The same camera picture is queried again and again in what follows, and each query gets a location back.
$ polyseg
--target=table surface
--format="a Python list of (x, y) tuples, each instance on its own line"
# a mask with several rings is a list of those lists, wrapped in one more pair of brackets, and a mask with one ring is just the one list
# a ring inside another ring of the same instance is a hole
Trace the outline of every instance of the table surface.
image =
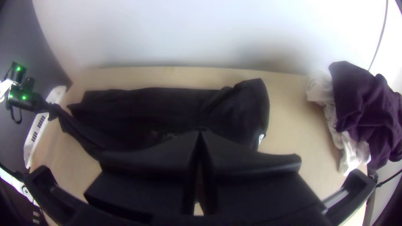
[[(333, 144), (322, 107), (306, 100), (306, 76), (195, 67), (92, 69), (76, 77), (61, 106), (66, 109), (67, 104), (79, 103), (87, 90), (146, 87), (221, 89), (253, 78), (264, 81), (270, 99), (267, 136), (261, 142), (259, 151), (298, 154), (302, 159), (299, 174), (316, 195), (324, 199), (333, 194), (345, 180), (338, 173), (340, 153)], [(84, 191), (101, 172), (99, 163), (74, 138), (61, 131), (57, 119), (49, 122), (44, 131), (33, 156), (31, 171), (41, 165), (52, 170), (62, 188), (83, 201)], [(359, 169), (367, 173), (365, 166)], [(365, 209), (366, 205), (363, 205), (344, 225), (362, 225)], [(199, 206), (196, 206), (195, 214), (202, 214)]]

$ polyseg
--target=black strap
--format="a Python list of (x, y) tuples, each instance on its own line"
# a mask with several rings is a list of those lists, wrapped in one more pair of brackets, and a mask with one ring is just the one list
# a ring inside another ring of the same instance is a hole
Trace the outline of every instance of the black strap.
[(19, 109), (20, 109), (20, 120), (17, 121), (17, 120), (15, 120), (15, 117), (14, 117), (14, 109), (13, 109), (13, 106), (10, 105), (11, 118), (13, 119), (13, 121), (14, 121), (17, 125), (21, 124), (21, 122), (22, 122), (21, 108), (19, 108)]

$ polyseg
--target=gray wall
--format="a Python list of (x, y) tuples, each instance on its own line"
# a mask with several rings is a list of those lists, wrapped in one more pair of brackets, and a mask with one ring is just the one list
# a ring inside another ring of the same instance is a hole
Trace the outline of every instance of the gray wall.
[[(52, 55), (29, 0), (7, 0), (0, 11), (0, 78), (11, 62), (27, 68), (27, 76), (36, 80), (34, 91), (44, 97), (57, 85), (70, 81)], [(23, 145), (35, 114), (23, 112), (23, 122), (16, 125), (0, 103), (0, 162), (11, 170), (26, 172)]]

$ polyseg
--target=white label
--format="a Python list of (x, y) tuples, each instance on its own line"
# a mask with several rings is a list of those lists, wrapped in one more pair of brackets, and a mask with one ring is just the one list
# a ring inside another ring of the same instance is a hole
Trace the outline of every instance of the white label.
[(264, 134), (261, 134), (260, 137), (258, 138), (258, 145), (261, 144), (261, 141), (263, 140), (263, 138), (264, 138)]

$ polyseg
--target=black garment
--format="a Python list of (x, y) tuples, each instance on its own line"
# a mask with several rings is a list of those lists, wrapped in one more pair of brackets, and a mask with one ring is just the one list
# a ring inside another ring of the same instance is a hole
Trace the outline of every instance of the black garment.
[(329, 67), (334, 90), (338, 132), (348, 131), (355, 141), (370, 146), (370, 168), (384, 166), (388, 159), (402, 159), (402, 98), (381, 75), (349, 62)]
[(101, 150), (144, 149), (196, 129), (209, 129), (256, 151), (269, 118), (261, 79), (221, 90), (88, 91), (81, 103), (68, 108), (74, 117), (52, 105), (49, 119), (58, 117), (62, 130), (92, 156)]

